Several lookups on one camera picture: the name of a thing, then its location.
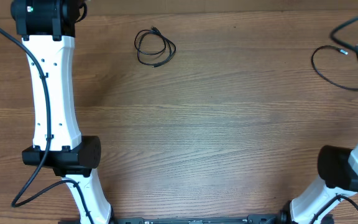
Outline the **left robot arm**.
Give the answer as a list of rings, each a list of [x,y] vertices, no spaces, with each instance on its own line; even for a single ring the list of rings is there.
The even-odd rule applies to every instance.
[[[112,223],[113,210],[98,176],[101,142],[84,136],[75,114],[72,65],[75,24],[84,1],[17,0],[11,15],[27,51],[35,110],[32,145],[24,164],[50,168],[69,187],[80,212],[78,223]]]

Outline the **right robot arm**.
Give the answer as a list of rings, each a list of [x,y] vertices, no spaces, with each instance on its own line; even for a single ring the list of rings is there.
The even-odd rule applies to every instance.
[[[318,176],[297,198],[287,202],[277,223],[334,223],[330,211],[358,194],[358,145],[355,149],[326,145],[318,155]]]

